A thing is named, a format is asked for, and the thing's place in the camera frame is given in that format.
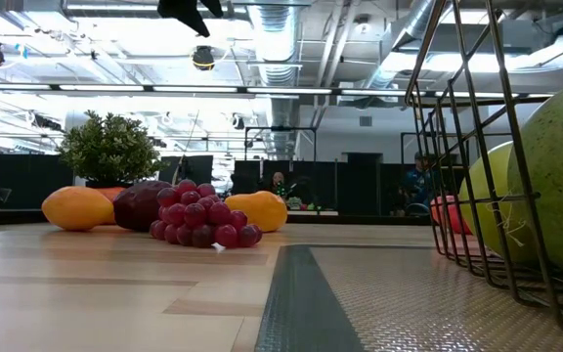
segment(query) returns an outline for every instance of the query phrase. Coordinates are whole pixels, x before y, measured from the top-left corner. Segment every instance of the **ceiling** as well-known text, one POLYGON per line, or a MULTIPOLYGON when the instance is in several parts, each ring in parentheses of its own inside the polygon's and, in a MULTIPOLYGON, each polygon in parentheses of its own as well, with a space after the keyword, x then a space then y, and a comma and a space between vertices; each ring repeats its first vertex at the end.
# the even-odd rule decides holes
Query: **ceiling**
MULTIPOLYGON (((283 38, 271 40, 254 27, 249 17, 252 13, 245 6, 257 3, 254 0, 224 2, 226 10, 232 8, 234 14, 226 11, 229 15, 224 19, 206 19, 212 34, 209 38, 196 36, 175 20, 160 19, 154 12, 156 0, 68 0, 66 9, 60 8, 60 0, 24 0, 22 11, 0 9, 0 43, 5 54, 5 63, 0 66, 0 83, 259 86, 263 85, 264 69, 291 66, 296 67, 294 85, 299 87, 365 87, 368 78, 381 69, 393 72, 390 88, 407 88, 406 70, 414 67, 414 45, 420 41, 412 40, 402 47, 406 50, 392 53, 386 44, 389 28, 407 20, 411 1, 275 2, 288 1, 309 6, 296 7, 299 15, 293 42, 295 55, 289 61, 271 63, 262 60, 262 53, 274 51, 283 38), (330 25, 336 18, 336 4, 341 5, 340 21, 330 25), (347 21, 353 22, 345 35, 347 21), (332 46, 328 47, 330 33, 332 46), (212 70, 201 71, 193 65, 197 46, 213 48, 212 70)), ((481 28, 487 23, 483 0, 460 3, 464 23, 471 28, 481 28)), ((517 21, 505 22, 501 28, 505 47, 524 46, 529 50, 506 49, 514 92, 561 90, 563 36, 554 43, 541 40, 563 26, 563 0, 496 0, 494 3, 508 15, 519 14, 517 21)), ((453 13, 443 16, 419 76, 421 90, 441 92, 461 64, 454 22, 453 13)), ((478 92, 500 92, 498 66, 492 52, 480 54, 470 65, 475 70, 478 92)), ((455 89, 466 90, 462 78, 455 89)), ((271 126, 276 124, 279 113, 272 101, 280 98, 265 95, 201 98, 193 94, 116 93, 0 91, 0 152, 52 153, 62 133, 36 126, 35 115, 67 129, 84 123, 84 111, 97 110, 142 120, 150 135, 166 143, 166 148, 160 148, 163 154, 216 153, 222 156, 220 159, 226 154, 242 158, 244 133, 233 126, 233 119, 241 118, 246 126, 271 126)), ((313 100, 297 99, 292 94, 283 99, 300 105, 292 113, 296 118, 287 120, 294 121, 291 124, 295 126, 309 126, 314 115, 313 100)), ((331 100, 326 108, 320 125, 324 132, 393 134, 410 128, 411 111, 397 107, 401 100, 389 108, 367 110, 342 107, 336 102, 331 100), (369 131, 359 127, 361 115, 374 117, 369 131)), ((255 131, 251 131, 250 138, 254 136, 255 131)), ((287 149, 286 155, 291 155, 296 137, 266 131, 258 138, 261 141, 254 139, 248 157, 275 157, 280 153, 279 144, 287 149)))

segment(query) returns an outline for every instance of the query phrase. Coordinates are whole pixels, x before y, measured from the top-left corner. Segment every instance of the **red object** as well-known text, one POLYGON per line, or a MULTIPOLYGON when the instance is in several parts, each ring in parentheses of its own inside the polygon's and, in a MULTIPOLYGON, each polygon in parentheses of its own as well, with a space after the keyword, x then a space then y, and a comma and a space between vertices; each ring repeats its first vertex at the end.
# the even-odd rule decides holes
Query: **red object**
POLYGON ((177 241, 184 246, 193 245, 193 230, 188 225, 182 225, 177 229, 177 241))
POLYGON ((196 188, 196 191, 199 192, 202 197, 216 195, 216 189, 210 184, 200 184, 199 187, 196 188))
POLYGON ((203 205, 205 210, 208 210, 210 208, 210 206, 212 206, 212 204, 214 204, 214 199, 212 199, 210 197, 203 197, 203 198, 197 200, 196 202, 203 205))
POLYGON ((240 210, 232 211, 231 224, 232 226, 234 226, 237 232, 240 232, 240 230, 246 226, 246 223, 247 223, 246 215, 244 215, 242 211, 240 210))
POLYGON ((186 192, 196 191, 196 183, 191 180, 184 180, 175 187, 175 191, 177 196, 181 197, 186 192))
MULTIPOLYGON (((455 234, 461 234, 461 227, 459 226, 459 217, 457 216, 457 207, 455 204, 450 204, 451 202, 455 201, 455 197, 453 196, 446 196, 447 198, 447 210, 448 210, 448 217, 451 223, 451 228, 453 229, 455 234)), ((444 209, 442 206, 442 197, 436 197, 430 202, 431 206, 431 218, 438 224, 442 223, 442 218, 444 217, 444 209)), ((466 235, 472 235, 472 232, 466 225, 466 222, 463 221, 464 224, 464 233, 466 235)))
POLYGON ((226 225, 232 222, 232 210, 223 202, 215 202, 207 211, 208 220, 215 225, 226 225))
POLYGON ((219 202, 219 201, 221 201, 221 199, 220 199, 218 196, 216 196, 216 195, 207 196, 207 198, 210 198, 210 199, 214 200, 214 202, 219 202))
POLYGON ((219 226, 214 232, 214 240, 224 247, 236 248, 238 246, 238 232, 232 225, 219 226))
POLYGON ((190 205, 198 202, 199 199, 201 199, 201 196, 196 191, 188 191, 182 195, 181 202, 183 205, 190 205))
POLYGON ((160 218, 160 220, 164 221, 165 223, 169 223, 168 218, 167 218, 167 207, 162 206, 158 211, 157 211, 157 216, 160 218))
POLYGON ((175 225, 176 227, 180 227, 184 225, 184 214, 186 211, 186 206, 181 203, 176 203, 171 205, 168 209, 166 209, 166 222, 175 225))
POLYGON ((164 229, 164 239, 171 244, 179 244, 177 240, 177 227, 173 224, 169 225, 164 229))
POLYGON ((197 248, 209 248, 213 243, 214 232, 212 227, 209 225, 201 225, 193 229, 193 246, 197 248))
POLYGON ((152 239, 155 239, 155 236, 153 235, 153 228, 155 227, 155 225, 161 223, 160 220, 155 220, 152 222, 152 225, 149 226, 149 234, 152 235, 152 239))
POLYGON ((168 224, 163 221, 157 223, 153 227, 153 236, 160 241, 164 241, 164 230, 166 230, 167 226, 168 224))
POLYGON ((199 203, 190 204, 184 210, 184 222, 191 229, 205 224, 205 208, 199 203))
POLYGON ((157 202, 164 207, 171 206, 180 200, 177 192, 170 187, 160 190, 160 192, 157 193, 156 198, 157 202))
POLYGON ((258 229, 253 226, 244 226, 238 232, 238 245, 241 247, 251 247, 258 243, 258 229))

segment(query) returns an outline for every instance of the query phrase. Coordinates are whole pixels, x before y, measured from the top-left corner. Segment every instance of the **metal wire basket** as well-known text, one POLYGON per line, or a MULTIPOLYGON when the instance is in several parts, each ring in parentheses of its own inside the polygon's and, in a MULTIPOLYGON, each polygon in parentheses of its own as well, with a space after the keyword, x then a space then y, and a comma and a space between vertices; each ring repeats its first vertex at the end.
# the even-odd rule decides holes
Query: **metal wire basket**
MULTIPOLYGON (((452 229, 451 219, 447 218, 446 221, 442 221, 440 224, 434 223, 432 227, 434 240, 440 254, 453 260, 457 265, 466 268, 470 274, 484 278, 488 285, 509 291, 512 298, 519 304, 548 309, 556 323, 563 329, 563 271, 552 265, 548 259, 546 247, 544 246, 544 239, 541 235, 540 218, 536 210, 536 198, 538 195, 532 187, 515 109, 517 104, 541 103, 547 98, 531 97, 528 95, 515 96, 512 94, 498 29, 498 23, 504 13, 493 5, 492 0, 486 0, 486 10, 489 19, 488 24, 472 47, 466 48, 458 1, 436 0, 434 2, 427 32, 423 38, 416 65, 411 75, 410 85, 406 92, 406 103, 410 107, 413 107, 418 149, 422 154, 429 154, 432 150, 435 151, 437 157, 432 167, 440 170, 441 176, 449 176, 448 178, 453 180, 453 182, 455 182, 455 166, 451 156, 454 152, 459 151, 462 158, 461 167, 464 170, 463 182, 465 182, 470 200, 462 201, 458 198, 457 194, 455 194, 454 200, 447 202, 445 185, 443 185, 442 182, 434 182, 433 177, 429 182, 429 186, 433 188, 435 195, 441 195, 441 206, 443 206, 445 214, 449 214, 449 211, 447 211, 448 204, 454 203, 456 205, 456 214, 459 219, 457 221, 459 221, 460 229, 464 228, 464 224, 459 205, 463 203, 470 204, 473 224, 469 225, 473 225, 473 232, 477 234, 474 238, 464 234, 457 236, 452 229), (449 2, 453 4, 455 28, 462 65, 453 74, 451 79, 449 79, 447 89, 445 89, 441 95, 435 97, 424 96, 423 99, 418 85, 418 78, 439 24, 441 14, 446 4, 449 2), (489 35, 492 37, 497 57, 499 67, 498 77, 500 79, 503 95, 502 99, 497 100, 483 100, 480 97, 476 97, 473 77, 471 71, 468 69, 468 62, 489 35), (454 94, 454 84, 462 74, 468 90, 468 100, 464 102, 456 99, 454 94), (500 105, 501 108, 487 119, 482 120, 479 107, 491 105, 500 105), (461 107, 470 107, 472 110, 474 129, 470 132, 465 133, 462 131, 457 111, 457 108, 461 107), (448 134, 444 128, 445 118, 442 114, 442 108, 451 108, 452 110, 455 123, 455 136, 457 139, 457 143, 453 146, 449 146, 448 138, 452 138, 453 134, 448 134), (433 110, 425 116, 423 109, 433 110), (512 148, 521 174, 524 190, 522 195, 508 196, 506 198, 499 197, 496 193, 495 180, 493 179, 486 142, 486 137, 491 134, 484 133, 485 127, 498 120, 504 114, 507 115, 510 132, 504 133, 503 135, 511 137, 513 141, 512 148), (471 138, 477 139, 481 159, 485 168, 486 182, 490 190, 489 198, 475 198, 473 195, 471 176, 468 170, 468 148, 465 147, 466 142, 471 138), (524 200, 531 211, 532 232, 540 260, 540 267, 536 269, 525 267, 512 261, 505 230, 500 225, 502 220, 498 209, 498 202, 515 200, 524 200), (502 257, 490 253, 485 248, 484 239, 481 236, 481 226, 476 206, 478 203, 487 203, 493 209, 495 220, 498 224, 497 228, 499 243, 503 253, 502 257)), ((453 187, 454 189, 458 189, 457 185, 453 185, 453 187)))

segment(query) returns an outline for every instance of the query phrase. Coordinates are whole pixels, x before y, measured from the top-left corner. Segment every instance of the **potted plant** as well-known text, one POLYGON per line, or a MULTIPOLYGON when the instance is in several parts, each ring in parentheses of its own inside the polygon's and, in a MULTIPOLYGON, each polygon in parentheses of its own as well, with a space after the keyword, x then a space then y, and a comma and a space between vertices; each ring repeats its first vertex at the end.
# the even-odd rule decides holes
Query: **potted plant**
POLYGON ((90 119, 65 133, 58 152, 87 187, 129 187, 162 169, 141 121, 111 112, 106 117, 91 110, 86 114, 90 119))

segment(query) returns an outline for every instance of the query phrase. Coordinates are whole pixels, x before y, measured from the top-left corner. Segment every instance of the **metal pipe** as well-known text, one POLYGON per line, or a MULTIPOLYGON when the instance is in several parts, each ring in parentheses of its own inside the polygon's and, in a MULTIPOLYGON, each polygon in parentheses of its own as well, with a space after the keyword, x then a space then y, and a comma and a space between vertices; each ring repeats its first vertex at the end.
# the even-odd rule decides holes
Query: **metal pipe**
POLYGON ((325 75, 325 70, 327 69, 327 63, 329 61, 329 55, 331 54, 331 48, 333 47, 333 40, 338 32, 338 24, 340 23, 340 16, 342 15, 342 6, 343 3, 340 0, 336 0, 335 5, 333 6, 331 22, 329 23, 329 33, 327 34, 325 47, 323 48, 323 55, 321 56, 321 62, 319 63, 317 80, 314 82, 315 87, 320 87, 323 81, 323 76, 325 75))
POLYGON ((358 7, 360 7, 361 0, 353 0, 347 11, 346 22, 340 33, 340 39, 338 40, 338 45, 336 45, 336 50, 333 53, 333 58, 331 60, 331 66, 329 67, 329 72, 327 73, 327 78, 325 80, 325 87, 331 86, 333 81, 333 76, 336 74, 336 69, 338 68, 338 63, 340 63, 340 57, 342 57, 342 51, 344 50, 345 43, 349 37, 349 32, 353 26, 353 20, 356 17, 358 7))

